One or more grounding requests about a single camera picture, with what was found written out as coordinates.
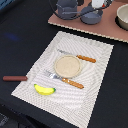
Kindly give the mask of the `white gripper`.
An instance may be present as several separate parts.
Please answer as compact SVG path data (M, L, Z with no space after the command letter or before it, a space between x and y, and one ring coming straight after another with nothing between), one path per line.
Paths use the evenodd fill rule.
M92 7L93 8L101 8L101 7L105 7L106 6L106 2L105 0L92 0Z

